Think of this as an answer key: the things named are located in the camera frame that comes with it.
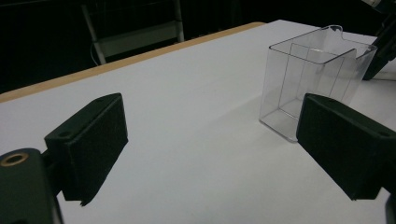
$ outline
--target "clear plastic box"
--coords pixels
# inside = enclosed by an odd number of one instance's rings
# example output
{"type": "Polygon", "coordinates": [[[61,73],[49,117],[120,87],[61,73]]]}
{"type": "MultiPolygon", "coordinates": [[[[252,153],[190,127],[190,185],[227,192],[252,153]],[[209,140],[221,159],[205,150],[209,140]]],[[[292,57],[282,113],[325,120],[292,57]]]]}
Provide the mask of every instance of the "clear plastic box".
{"type": "Polygon", "coordinates": [[[331,25],[270,46],[260,122],[296,142],[307,92],[350,103],[376,46],[346,40],[342,33],[341,26],[331,25]]]}

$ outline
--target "table surface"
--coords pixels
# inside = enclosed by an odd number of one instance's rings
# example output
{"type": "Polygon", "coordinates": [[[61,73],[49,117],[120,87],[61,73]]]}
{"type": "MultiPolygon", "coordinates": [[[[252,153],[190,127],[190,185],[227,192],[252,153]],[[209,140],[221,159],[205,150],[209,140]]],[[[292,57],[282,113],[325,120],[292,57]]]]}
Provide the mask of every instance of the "table surface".
{"type": "MultiPolygon", "coordinates": [[[[259,122],[268,47],[315,29],[251,23],[4,93],[0,154],[44,151],[63,121],[120,92],[130,142],[87,206],[58,196],[65,223],[385,223],[385,190],[350,201],[259,122]]],[[[350,106],[396,130],[394,95],[394,81],[362,82],[350,106]]]]}

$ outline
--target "wooden table edge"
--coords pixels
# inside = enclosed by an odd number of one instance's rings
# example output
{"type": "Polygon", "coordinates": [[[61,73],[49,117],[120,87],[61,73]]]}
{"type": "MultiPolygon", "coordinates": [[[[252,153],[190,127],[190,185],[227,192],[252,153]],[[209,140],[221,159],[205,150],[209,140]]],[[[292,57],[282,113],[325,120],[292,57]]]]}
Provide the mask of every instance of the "wooden table edge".
{"type": "Polygon", "coordinates": [[[145,61],[147,59],[150,58],[154,58],[175,50],[179,50],[179,49],[184,49],[190,46],[194,46],[194,45],[198,45],[201,43],[205,43],[207,41],[210,40],[214,40],[217,38],[221,38],[227,35],[233,35],[242,31],[246,31],[248,29],[252,29],[261,25],[264,25],[264,22],[260,22],[260,21],[255,21],[252,23],[248,23],[245,25],[241,25],[238,27],[234,27],[228,30],[224,30],[224,31],[220,31],[211,35],[204,35],[192,40],[188,40],[185,42],[181,42],[181,43],[177,43],[175,45],[171,45],[165,48],[161,48],[161,49],[155,49],[149,52],[145,52],[139,55],[135,55],[126,59],[122,59],[119,61],[115,61],[114,63],[107,63],[104,65],[100,65],[97,67],[93,67],[93,68],[89,68],[80,72],[76,72],[67,76],[63,76],[63,77],[57,77],[48,81],[44,81],[44,82],[40,82],[31,86],[27,86],[27,87],[23,87],[14,91],[8,91],[8,92],[4,92],[2,94],[0,94],[0,103],[6,102],[6,101],[10,101],[10,100],[15,100],[18,98],[21,98],[23,96],[27,96],[30,94],[34,94],[34,93],[38,93],[41,91],[46,91],[52,88],[56,88],[68,83],[72,83],[75,81],[79,81],[82,80],[84,78],[87,77],[94,77],[94,76],[98,76],[100,74],[103,74],[105,72],[114,70],[114,69],[118,69],[133,63],[139,63],[142,61],[145,61]]]}

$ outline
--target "dark background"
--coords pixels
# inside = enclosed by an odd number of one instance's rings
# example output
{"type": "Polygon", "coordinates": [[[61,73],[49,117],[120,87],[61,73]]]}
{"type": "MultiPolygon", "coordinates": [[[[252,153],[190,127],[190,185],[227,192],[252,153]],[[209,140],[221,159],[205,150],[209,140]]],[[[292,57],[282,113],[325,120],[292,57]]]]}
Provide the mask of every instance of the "dark background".
{"type": "MultiPolygon", "coordinates": [[[[317,27],[337,24],[347,32],[375,35],[381,21],[386,18],[361,0],[180,1],[187,40],[253,21],[275,20],[317,27]]],[[[40,4],[8,5],[13,3],[17,2],[7,0],[0,3],[0,92],[95,66],[81,1],[52,0],[40,4]]],[[[93,1],[85,3],[92,11],[98,8],[93,1]]],[[[108,11],[92,17],[101,34],[138,29],[173,19],[171,0],[113,0],[109,3],[112,4],[111,13],[108,11]]],[[[120,58],[171,43],[148,46],[122,54],[120,58]]]]}

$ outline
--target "chair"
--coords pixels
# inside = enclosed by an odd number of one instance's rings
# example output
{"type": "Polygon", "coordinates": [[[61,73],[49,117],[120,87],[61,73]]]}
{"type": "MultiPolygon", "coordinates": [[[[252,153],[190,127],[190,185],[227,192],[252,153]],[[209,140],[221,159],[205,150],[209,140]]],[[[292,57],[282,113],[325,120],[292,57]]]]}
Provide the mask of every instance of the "chair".
{"type": "Polygon", "coordinates": [[[88,0],[82,12],[100,64],[132,50],[184,41],[179,0],[88,0]]]}

